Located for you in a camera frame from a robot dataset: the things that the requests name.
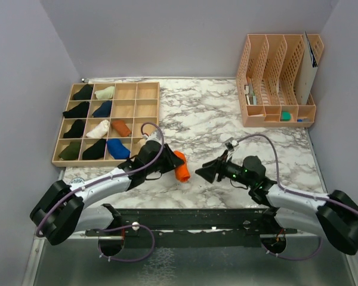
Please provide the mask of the bright orange underwear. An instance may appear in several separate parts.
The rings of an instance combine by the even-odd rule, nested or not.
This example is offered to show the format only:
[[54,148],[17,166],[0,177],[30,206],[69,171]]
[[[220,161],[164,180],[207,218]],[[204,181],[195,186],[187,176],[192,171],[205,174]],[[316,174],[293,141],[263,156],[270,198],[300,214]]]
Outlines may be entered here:
[[182,165],[175,168],[175,178],[181,183],[185,183],[190,179],[186,156],[177,150],[174,151],[174,154],[184,162]]

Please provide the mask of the rust brown underwear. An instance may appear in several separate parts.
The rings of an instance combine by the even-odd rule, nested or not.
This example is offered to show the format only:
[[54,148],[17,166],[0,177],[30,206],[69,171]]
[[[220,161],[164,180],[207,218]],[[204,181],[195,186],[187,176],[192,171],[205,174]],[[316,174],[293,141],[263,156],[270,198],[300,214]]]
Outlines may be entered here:
[[124,120],[114,120],[111,122],[111,126],[121,137],[129,137],[132,134],[132,131],[126,125]]

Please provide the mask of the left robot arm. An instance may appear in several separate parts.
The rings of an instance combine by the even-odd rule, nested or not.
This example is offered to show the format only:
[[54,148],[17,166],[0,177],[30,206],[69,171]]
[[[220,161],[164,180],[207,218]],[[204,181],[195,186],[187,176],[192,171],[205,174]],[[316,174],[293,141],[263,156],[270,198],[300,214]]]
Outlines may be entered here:
[[145,137],[137,155],[105,175],[77,184],[54,182],[30,212],[36,236],[58,245],[75,231],[83,210],[115,193],[127,192],[152,173],[164,174],[184,165],[157,133]]

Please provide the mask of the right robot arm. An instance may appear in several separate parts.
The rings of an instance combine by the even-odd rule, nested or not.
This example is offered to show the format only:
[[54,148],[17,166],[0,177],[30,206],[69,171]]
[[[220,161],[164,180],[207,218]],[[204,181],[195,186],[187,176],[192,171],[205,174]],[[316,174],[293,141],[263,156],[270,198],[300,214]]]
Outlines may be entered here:
[[269,233],[296,229],[320,236],[344,254],[358,251],[358,205],[344,192],[328,195],[286,188],[266,175],[257,156],[247,156],[241,165],[232,162],[227,150],[204,163],[195,173],[209,183],[227,178],[247,187],[250,198],[266,206],[262,226]]

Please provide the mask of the white rolled underwear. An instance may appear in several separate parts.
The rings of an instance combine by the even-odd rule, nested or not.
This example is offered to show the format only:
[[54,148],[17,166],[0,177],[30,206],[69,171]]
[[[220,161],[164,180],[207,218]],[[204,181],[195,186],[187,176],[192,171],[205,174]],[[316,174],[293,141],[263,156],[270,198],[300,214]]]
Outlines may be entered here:
[[101,121],[89,120],[85,129],[85,137],[90,139],[104,138],[108,134],[109,127],[110,122],[107,119]]

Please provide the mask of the light green rolled underwear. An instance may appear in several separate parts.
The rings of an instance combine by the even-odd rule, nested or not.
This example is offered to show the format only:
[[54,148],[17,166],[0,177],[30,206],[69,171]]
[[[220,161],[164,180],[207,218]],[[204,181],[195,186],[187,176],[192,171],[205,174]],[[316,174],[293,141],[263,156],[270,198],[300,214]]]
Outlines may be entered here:
[[108,86],[104,89],[97,90],[94,92],[97,100],[110,100],[113,98],[115,92],[115,86]]

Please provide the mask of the black rolled underwear third row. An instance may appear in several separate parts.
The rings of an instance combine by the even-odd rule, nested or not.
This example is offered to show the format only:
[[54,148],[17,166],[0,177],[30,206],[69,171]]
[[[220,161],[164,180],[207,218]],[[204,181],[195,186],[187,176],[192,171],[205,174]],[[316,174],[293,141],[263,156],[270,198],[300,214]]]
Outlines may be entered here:
[[81,119],[68,120],[61,133],[63,139],[78,139],[84,134],[85,122]]

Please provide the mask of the black rolled underwear second row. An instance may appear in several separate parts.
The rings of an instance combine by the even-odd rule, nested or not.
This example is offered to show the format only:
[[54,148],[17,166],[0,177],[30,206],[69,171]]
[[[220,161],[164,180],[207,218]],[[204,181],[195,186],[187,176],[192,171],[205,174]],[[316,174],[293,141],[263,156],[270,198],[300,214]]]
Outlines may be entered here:
[[89,107],[90,107],[90,103],[88,101],[81,102],[77,106],[71,108],[70,110],[64,111],[63,117],[65,119],[86,118],[87,114],[88,114]]

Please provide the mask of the black rolled underwear top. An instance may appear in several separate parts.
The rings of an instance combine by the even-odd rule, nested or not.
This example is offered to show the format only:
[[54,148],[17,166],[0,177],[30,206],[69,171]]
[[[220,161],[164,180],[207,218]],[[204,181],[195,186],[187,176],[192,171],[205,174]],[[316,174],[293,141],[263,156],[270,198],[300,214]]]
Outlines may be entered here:
[[72,100],[90,100],[92,96],[93,86],[86,84],[84,85],[78,92],[74,93],[72,96]]

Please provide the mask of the wooden compartment organizer tray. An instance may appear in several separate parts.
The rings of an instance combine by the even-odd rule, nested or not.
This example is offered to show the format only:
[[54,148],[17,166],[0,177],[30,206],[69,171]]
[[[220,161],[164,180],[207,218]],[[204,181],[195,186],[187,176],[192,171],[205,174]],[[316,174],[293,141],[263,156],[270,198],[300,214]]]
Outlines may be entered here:
[[[92,96],[90,100],[72,100],[74,93],[78,92],[84,85],[89,84],[93,86]],[[94,92],[104,89],[108,86],[115,86],[114,96],[110,100],[97,100]],[[114,159],[107,149],[108,139],[120,139],[123,145],[130,150],[130,156],[137,155],[140,148],[144,144],[143,136],[150,135],[155,127],[159,124],[159,95],[160,86],[157,82],[147,83],[77,83],[72,85],[69,99],[64,111],[70,110],[77,106],[79,103],[88,101],[89,110],[86,118],[82,118],[86,125],[89,120],[104,120],[107,119],[110,122],[108,134],[101,139],[106,140],[106,148],[104,157],[98,160],[83,160],[82,153],[92,145],[94,145],[99,139],[90,139],[85,137],[84,134],[78,139],[63,139],[61,133],[64,129],[64,125],[68,120],[63,117],[58,139],[55,145],[52,163],[58,167],[82,167],[82,166],[117,166],[123,160]],[[95,118],[92,113],[101,106],[105,101],[112,102],[112,109],[109,117]],[[131,136],[121,137],[111,126],[111,122],[117,119],[124,120],[126,125],[132,131]],[[65,149],[70,142],[78,141],[81,143],[81,149],[79,152],[79,158],[77,160],[65,161],[59,159],[58,155]]]

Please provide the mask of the green object in rack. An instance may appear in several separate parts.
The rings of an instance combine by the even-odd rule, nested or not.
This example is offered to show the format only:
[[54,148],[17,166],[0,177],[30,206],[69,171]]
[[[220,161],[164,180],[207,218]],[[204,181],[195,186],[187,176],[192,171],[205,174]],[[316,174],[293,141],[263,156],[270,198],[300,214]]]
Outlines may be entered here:
[[292,120],[292,114],[287,112],[287,111],[283,111],[281,112],[280,115],[280,121],[281,122],[290,122]]

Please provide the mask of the blue white round tin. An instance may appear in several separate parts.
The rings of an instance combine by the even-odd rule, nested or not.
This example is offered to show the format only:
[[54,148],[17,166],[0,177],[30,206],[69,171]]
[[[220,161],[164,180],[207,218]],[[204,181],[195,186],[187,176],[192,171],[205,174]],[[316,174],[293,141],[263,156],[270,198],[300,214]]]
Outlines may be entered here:
[[70,184],[79,184],[79,183],[83,183],[85,182],[85,180],[81,177],[77,177],[77,178],[73,178],[69,183]]

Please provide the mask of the pink plastic file rack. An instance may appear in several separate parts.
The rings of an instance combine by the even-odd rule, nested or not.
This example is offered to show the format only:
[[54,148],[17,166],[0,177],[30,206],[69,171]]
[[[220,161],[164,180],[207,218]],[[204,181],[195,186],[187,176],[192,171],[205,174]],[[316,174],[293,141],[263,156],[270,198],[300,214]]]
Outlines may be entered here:
[[[309,34],[317,61],[324,45],[320,35]],[[295,80],[304,53],[303,35],[248,34],[236,75],[242,122],[249,128],[309,128],[316,105],[309,97],[299,105]],[[281,112],[292,114],[281,122]]]

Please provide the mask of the white board in rack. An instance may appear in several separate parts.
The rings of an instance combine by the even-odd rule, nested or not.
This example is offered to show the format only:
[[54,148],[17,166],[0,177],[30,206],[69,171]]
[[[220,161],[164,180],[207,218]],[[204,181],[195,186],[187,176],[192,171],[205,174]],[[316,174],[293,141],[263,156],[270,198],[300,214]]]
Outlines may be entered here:
[[295,80],[295,96],[299,105],[306,105],[316,76],[318,63],[309,35],[304,32],[304,53]]

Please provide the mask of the aluminium extrusion rail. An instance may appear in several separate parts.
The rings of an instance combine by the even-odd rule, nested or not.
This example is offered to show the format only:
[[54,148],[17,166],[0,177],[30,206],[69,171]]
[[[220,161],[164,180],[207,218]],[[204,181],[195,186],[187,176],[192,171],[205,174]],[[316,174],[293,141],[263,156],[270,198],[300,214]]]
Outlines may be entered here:
[[[231,229],[208,229],[208,230],[153,230],[154,234],[157,234],[158,236],[163,236],[165,234],[180,234],[180,235],[187,235],[187,234],[221,234],[222,232],[232,231]],[[136,237],[137,235],[143,234],[142,231],[130,231],[126,230],[124,232],[120,232],[120,234],[100,234],[100,232],[84,232],[79,231],[73,233],[71,236],[68,237],[68,239],[77,239],[77,238],[100,238],[100,239],[122,239],[124,240],[126,237]],[[285,237],[295,237],[295,236],[302,236],[302,237],[315,237],[315,234],[311,234],[308,232],[298,231],[298,232],[291,232],[290,229],[285,231],[284,233],[281,233],[281,235]]]

